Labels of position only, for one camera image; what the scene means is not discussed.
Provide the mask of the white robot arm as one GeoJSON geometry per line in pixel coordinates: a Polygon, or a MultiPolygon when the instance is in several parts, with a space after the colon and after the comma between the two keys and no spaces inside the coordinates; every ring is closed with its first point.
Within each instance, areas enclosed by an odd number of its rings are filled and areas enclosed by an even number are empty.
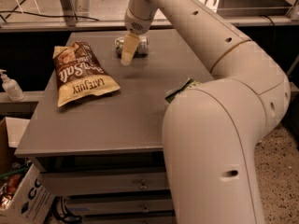
{"type": "Polygon", "coordinates": [[[123,64],[157,11],[214,77],[179,93],[164,114],[164,162],[177,224],[265,224],[254,150],[286,114],[286,74],[198,0],[129,0],[123,64]]]}

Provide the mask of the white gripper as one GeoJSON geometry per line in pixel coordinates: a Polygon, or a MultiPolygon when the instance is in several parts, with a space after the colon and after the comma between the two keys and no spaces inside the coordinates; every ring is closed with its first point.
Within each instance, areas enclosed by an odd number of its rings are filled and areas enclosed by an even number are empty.
{"type": "Polygon", "coordinates": [[[140,42],[139,35],[146,33],[153,21],[153,11],[148,9],[133,10],[128,8],[124,16],[126,29],[131,32],[124,37],[121,52],[121,64],[129,65],[134,58],[140,42]]]}

